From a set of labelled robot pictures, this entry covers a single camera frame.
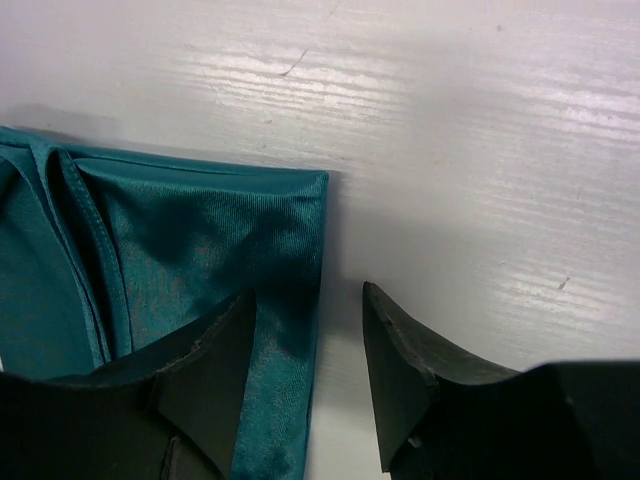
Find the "teal cloth napkin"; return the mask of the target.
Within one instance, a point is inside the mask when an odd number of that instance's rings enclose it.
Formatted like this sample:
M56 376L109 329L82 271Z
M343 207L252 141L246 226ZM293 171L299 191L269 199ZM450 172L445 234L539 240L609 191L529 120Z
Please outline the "teal cloth napkin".
M1 475L300 479L329 176L1 132ZM163 478L142 388L92 373L251 289L227 478Z

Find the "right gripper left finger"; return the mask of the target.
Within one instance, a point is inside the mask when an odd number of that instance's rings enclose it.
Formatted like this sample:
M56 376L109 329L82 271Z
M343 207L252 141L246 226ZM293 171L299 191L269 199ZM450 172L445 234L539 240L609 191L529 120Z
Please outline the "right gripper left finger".
M243 289L212 311L92 373L101 386L141 386L141 407L168 432L163 478L227 478L256 324Z

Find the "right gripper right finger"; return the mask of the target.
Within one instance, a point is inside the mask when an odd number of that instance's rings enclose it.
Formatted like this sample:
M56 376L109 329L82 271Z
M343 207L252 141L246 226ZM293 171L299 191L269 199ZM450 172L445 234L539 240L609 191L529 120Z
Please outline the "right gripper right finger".
M362 326L382 471L410 445L442 383L488 385L518 374L456 345L409 315L381 287L362 287Z

